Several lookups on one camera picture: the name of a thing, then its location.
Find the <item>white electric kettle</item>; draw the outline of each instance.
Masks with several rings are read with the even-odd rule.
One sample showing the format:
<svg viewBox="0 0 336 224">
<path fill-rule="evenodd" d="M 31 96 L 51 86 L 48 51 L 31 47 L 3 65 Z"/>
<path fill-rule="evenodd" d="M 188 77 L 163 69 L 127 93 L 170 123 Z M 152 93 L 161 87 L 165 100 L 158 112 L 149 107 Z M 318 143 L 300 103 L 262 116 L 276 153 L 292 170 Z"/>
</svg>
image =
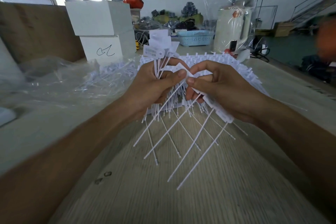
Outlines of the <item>white electric kettle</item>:
<svg viewBox="0 0 336 224">
<path fill-rule="evenodd" d="M 218 10 L 214 49 L 235 51 L 248 38 L 252 11 L 244 6 L 227 6 Z"/>
</svg>

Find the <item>staircase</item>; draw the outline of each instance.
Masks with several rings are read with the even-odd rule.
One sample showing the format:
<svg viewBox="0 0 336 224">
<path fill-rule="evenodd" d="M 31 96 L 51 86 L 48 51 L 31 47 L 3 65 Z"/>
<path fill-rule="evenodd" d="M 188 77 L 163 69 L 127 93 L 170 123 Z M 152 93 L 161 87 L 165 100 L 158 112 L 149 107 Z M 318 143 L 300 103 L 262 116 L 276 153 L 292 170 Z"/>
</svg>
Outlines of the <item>staircase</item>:
<svg viewBox="0 0 336 224">
<path fill-rule="evenodd" d="M 302 26 L 304 22 L 334 4 L 336 0 L 305 0 L 295 7 L 290 22 L 294 23 L 294 28 Z"/>
</svg>

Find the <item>light blue basket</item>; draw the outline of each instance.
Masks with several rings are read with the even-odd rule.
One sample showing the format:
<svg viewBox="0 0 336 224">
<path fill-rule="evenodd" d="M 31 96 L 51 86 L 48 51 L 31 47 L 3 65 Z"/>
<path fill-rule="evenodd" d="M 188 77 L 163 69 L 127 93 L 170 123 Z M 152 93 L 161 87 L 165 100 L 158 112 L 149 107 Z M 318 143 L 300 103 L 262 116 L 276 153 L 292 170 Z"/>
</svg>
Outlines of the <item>light blue basket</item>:
<svg viewBox="0 0 336 224">
<path fill-rule="evenodd" d="M 183 46 L 209 45 L 214 33 L 207 30 L 180 31 L 177 33 Z"/>
</svg>

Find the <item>white box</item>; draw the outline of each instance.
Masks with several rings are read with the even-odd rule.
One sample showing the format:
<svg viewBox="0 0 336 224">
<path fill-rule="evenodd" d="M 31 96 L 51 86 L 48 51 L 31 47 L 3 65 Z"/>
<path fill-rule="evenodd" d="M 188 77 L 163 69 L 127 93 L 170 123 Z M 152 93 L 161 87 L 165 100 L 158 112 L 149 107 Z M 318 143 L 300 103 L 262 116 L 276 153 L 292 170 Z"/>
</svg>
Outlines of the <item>white box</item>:
<svg viewBox="0 0 336 224">
<path fill-rule="evenodd" d="M 119 35 L 133 29 L 129 4 L 117 1 L 67 1 L 70 21 L 79 36 Z"/>
<path fill-rule="evenodd" d="M 99 65 L 117 62 L 137 50 L 133 30 L 114 36 L 80 36 L 80 39 L 86 59 L 96 59 Z"/>
</svg>

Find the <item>person's right hand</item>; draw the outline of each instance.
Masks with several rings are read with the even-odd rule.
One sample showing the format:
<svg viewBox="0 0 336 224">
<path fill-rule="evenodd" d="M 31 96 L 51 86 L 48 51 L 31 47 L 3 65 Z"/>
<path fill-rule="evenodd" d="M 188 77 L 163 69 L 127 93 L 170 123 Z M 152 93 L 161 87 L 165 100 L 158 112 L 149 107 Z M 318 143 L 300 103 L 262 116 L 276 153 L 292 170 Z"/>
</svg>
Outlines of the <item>person's right hand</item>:
<svg viewBox="0 0 336 224">
<path fill-rule="evenodd" d="M 190 68 L 192 74 L 203 70 L 208 70 L 212 74 L 187 78 L 189 87 L 186 100 L 197 97 L 198 94 L 192 89 L 195 88 L 215 98 L 233 117 L 249 123 L 255 123 L 267 108 L 267 103 L 272 100 L 251 86 L 230 65 L 206 60 Z"/>
</svg>

